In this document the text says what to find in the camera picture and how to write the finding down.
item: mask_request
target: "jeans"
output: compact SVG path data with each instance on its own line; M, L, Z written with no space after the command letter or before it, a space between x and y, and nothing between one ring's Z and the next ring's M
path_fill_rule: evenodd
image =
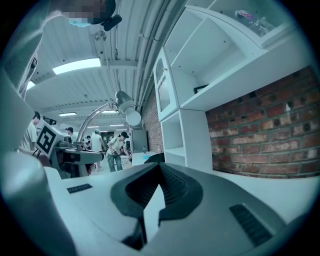
M121 171L122 170L122 163L121 163L121 156L120 155L112 155L112 154L108 154L108 156L106 157L106 160L108 161L108 165L109 165L109 169L110 172L115 172L116 169L117 171Z

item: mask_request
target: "woman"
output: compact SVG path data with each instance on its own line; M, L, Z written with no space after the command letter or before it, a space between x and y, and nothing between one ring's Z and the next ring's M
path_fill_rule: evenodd
M110 172L115 172L122 170L122 163L121 163L121 157L120 157L120 149L123 147L125 143L125 139L129 138L128 134L123 131L119 134L118 137L114 137L110 142L108 143L109 149L107 151L107 161L109 165ZM130 158L130 155L128 154L128 151L124 145L123 152Z

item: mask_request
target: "black rubber pad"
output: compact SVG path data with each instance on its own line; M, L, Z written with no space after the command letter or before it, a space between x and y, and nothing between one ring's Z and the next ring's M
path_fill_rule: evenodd
M70 194L72 194L72 193L80 192L80 191L87 190L90 188L92 188L92 186L90 184L83 184L80 186L69 187L69 188L67 188L67 190Z

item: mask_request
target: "magnifying lamp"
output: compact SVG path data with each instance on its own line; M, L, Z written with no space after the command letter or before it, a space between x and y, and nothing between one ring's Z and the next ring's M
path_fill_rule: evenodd
M95 111L93 111L83 122L79 129L78 136L76 138L76 142L82 142L82 139L85 134L85 130L88 127L88 124L99 114L101 114L104 110L119 110L120 112L125 113L126 121L131 126L136 126L141 121L140 114L134 110L134 101L133 99L126 94L124 91L120 90L115 93L116 103L107 103L100 107L98 107Z
M141 116L134 110L133 99L124 91L120 90L115 93L115 100L118 110L125 113L127 123L131 126L138 125L141 121Z

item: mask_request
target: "white table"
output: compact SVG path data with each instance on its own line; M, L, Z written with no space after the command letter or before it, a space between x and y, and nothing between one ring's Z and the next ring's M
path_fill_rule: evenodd
M155 155L155 152L152 151L148 151L146 154L145 153L133 153L132 154L132 166L139 166L139 165L143 165L145 163L145 161Z

